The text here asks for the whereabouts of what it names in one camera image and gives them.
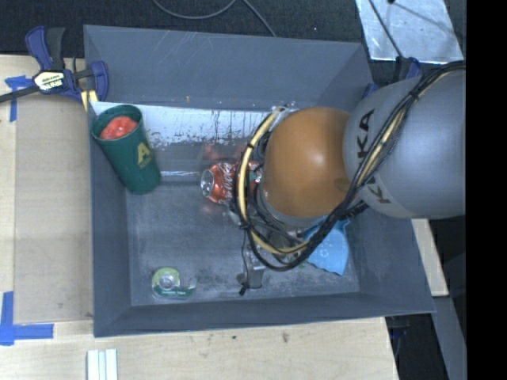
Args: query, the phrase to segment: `yellow logo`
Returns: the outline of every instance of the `yellow logo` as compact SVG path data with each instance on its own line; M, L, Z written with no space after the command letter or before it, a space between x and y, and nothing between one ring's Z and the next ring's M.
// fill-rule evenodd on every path
M151 162L151 152L144 142L137 146L137 166L141 169Z

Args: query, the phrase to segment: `red object in cup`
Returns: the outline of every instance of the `red object in cup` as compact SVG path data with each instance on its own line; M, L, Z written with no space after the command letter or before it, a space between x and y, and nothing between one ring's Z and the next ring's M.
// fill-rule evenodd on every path
M128 116L113 118L102 130L101 139L118 139L132 132L137 127L137 121Z

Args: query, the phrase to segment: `clamp handle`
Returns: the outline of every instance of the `clamp handle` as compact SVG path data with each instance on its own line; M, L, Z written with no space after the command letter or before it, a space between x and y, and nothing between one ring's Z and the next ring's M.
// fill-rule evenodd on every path
M64 69L62 59L62 37L65 28L50 28L43 25L31 29L25 37L30 55L39 63L41 70Z

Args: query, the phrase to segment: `white plastic piece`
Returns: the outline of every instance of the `white plastic piece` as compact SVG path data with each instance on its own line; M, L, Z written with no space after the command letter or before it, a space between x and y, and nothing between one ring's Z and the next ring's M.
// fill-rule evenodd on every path
M86 360L86 380L118 380L116 349L88 351Z

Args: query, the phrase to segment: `yellow cable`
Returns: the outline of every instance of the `yellow cable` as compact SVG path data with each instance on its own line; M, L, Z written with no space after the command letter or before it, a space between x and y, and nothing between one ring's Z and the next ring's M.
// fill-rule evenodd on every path
M281 108L277 107L273 110L271 114L269 114L268 117L266 117L263 124L259 127L259 129L256 131L256 133L253 135L252 139L249 142L249 145L246 147L245 152L243 153L241 164L239 166L238 171L238 187L237 187L237 193L238 193L238 200L239 200L239 211L245 221L248 222L248 214L246 213L246 198L245 198L245 179L247 175L246 168L248 167L248 161L250 159L250 156L252 152L254 151L254 147L257 145L258 141L261 139L261 137L267 132L267 130L271 127L273 124L273 121L276 119L278 114L280 113ZM299 250L302 250L307 247L309 241L305 241L297 246L293 246L291 248L285 248L282 251L279 249L271 246L270 244L266 244L262 239L259 238L259 236L253 232L250 228L248 228L250 231L250 234L252 235L253 239L260 245L260 247L264 248L270 253L275 253L276 255L286 255L289 253L294 253Z

